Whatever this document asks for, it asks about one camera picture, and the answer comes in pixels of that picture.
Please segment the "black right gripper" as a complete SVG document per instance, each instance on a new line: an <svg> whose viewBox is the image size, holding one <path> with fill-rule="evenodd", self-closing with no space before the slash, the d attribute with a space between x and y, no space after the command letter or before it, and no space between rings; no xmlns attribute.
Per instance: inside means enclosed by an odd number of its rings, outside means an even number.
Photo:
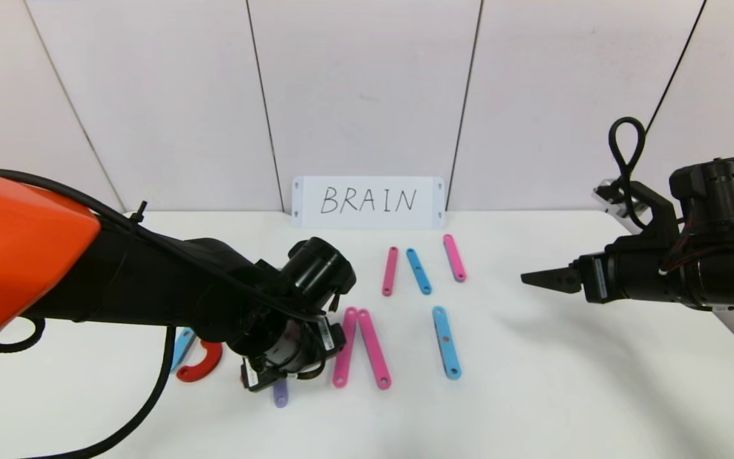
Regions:
<svg viewBox="0 0 734 459"><path fill-rule="evenodd" d="M637 238L618 238L602 252L586 254L562 268L522 273L528 286L575 294L584 288L586 300L606 304L615 300L648 300L687 304L680 274L661 275L668 247Z"/></svg>

